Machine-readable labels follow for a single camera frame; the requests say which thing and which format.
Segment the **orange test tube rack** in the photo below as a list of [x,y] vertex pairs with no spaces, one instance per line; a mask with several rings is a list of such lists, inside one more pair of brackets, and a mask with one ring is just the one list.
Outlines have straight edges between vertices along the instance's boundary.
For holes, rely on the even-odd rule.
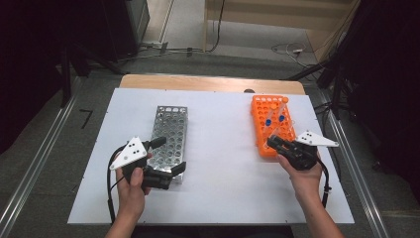
[[[296,134],[293,129],[293,123],[287,108],[288,98],[281,95],[255,95],[251,103],[251,114],[254,119],[254,126],[257,135],[257,147],[262,157],[273,158],[277,152],[266,145],[266,139],[275,134],[286,141],[293,141],[296,139]],[[282,103],[286,103],[281,115],[284,119],[280,122],[278,110],[273,110],[275,106],[279,108]],[[265,120],[271,120],[271,123],[266,126]]]

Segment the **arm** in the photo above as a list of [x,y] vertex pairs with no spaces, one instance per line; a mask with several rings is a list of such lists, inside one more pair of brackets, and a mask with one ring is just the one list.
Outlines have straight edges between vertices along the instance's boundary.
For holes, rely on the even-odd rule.
[[[116,171],[117,180],[123,177],[122,169]],[[106,234],[106,238],[128,237],[130,238],[133,230],[145,209],[145,192],[142,190],[143,170],[135,168],[131,176],[131,183],[122,179],[118,184],[118,197],[120,206],[118,214],[111,229]]]
[[344,237],[325,210],[319,197],[319,180],[322,174],[321,165],[317,164],[309,171],[297,171],[290,165],[287,158],[278,156],[278,160],[290,175],[296,199],[302,207],[312,236],[323,238]]

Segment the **test tube rack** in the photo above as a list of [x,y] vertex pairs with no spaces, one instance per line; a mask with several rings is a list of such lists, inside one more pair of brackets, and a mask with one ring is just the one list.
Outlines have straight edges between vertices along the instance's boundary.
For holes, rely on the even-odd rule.
[[[170,169],[184,161],[188,108],[182,106],[158,106],[152,139],[166,137],[166,143],[153,150],[148,165],[157,171],[170,172]],[[183,173],[173,178],[182,183]]]
[[281,115],[283,116],[280,122],[278,109],[284,103],[283,99],[288,99],[282,95],[254,95],[251,103],[251,114],[254,119],[254,126],[257,136],[257,147],[262,157],[273,158],[276,151],[266,145],[266,139],[271,135],[276,135],[283,140],[293,141],[296,134],[293,129],[293,121],[290,117],[287,103],[285,103]]

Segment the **floor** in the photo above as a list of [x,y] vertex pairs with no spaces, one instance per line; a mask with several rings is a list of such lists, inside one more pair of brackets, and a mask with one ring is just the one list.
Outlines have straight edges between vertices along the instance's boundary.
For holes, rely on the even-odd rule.
[[[152,19],[144,38],[145,43],[160,45],[168,42],[168,47],[174,49],[201,47],[203,0],[161,0],[149,1],[149,4]],[[207,48],[210,49],[215,42],[217,22],[209,22],[208,29]],[[305,50],[297,57],[289,53],[294,49]],[[172,54],[153,57],[157,53],[147,51],[139,54],[136,59],[121,61],[119,66],[141,73],[281,79],[317,63],[311,52],[302,29],[222,22],[220,42],[211,56],[197,54],[194,58],[187,58],[184,54]],[[118,87],[121,80],[121,76],[113,75],[98,65],[93,64],[92,67],[94,70],[89,79],[74,80],[73,89],[78,91],[78,97],[73,99],[72,107],[59,109],[57,106],[61,95],[58,93],[28,125],[15,145],[0,155],[0,179],[7,181],[1,184],[2,207],[25,204],[19,207],[19,214],[14,218],[16,220],[7,221],[14,224],[13,228],[2,217],[0,234],[10,234],[9,237],[97,237],[103,236],[109,228],[66,225],[77,185],[106,113],[107,102],[113,88]],[[331,93],[328,89],[317,88],[315,80],[318,76],[319,72],[316,72],[299,80],[314,106],[329,101]],[[94,110],[94,113],[87,126],[80,129],[86,119],[86,110]],[[325,124],[322,114],[319,117],[320,126],[325,125],[329,137],[348,140],[350,145],[346,148],[349,150],[331,151],[337,157],[337,170],[340,170],[342,186],[348,194],[348,202],[356,221],[354,225],[341,225],[340,228],[348,237],[417,237],[420,232],[420,207],[409,186],[397,175],[371,169],[375,159],[364,130],[350,120],[346,111],[341,111],[341,114],[341,121],[337,122],[330,114]],[[56,121],[57,115],[65,120]],[[337,128],[345,131],[344,139]],[[56,137],[50,136],[51,129],[58,132]],[[52,143],[44,143],[44,138]],[[35,174],[34,179],[27,178],[28,182],[22,183],[28,168],[34,163],[43,169]],[[362,185],[367,185],[367,191],[361,189],[358,180],[361,177],[353,173],[354,165],[360,168],[364,181]],[[21,196],[20,203],[10,202],[11,195],[22,188],[27,188],[28,194]],[[371,196],[373,203],[366,202],[366,194]],[[379,212],[379,224],[374,224],[377,220],[370,220],[368,211],[371,208]],[[375,228],[381,225],[385,227],[385,232]],[[293,224],[291,228],[294,237],[308,237],[306,225]],[[211,232],[203,234],[212,237]]]

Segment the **white board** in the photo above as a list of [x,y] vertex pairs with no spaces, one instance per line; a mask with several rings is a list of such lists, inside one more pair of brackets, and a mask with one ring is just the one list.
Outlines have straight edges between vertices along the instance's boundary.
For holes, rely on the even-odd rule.
[[[289,175],[262,159],[250,113],[254,94],[155,89],[114,91],[69,224],[109,224],[106,170],[113,152],[133,136],[150,140],[158,105],[188,107],[182,184],[153,189],[139,223],[148,224],[285,224],[304,223]],[[286,95],[296,135],[322,135],[308,96]],[[336,223],[354,223],[327,148],[321,159],[330,172],[327,210]],[[320,182],[320,195],[324,176]],[[117,189],[113,190],[118,209]]]

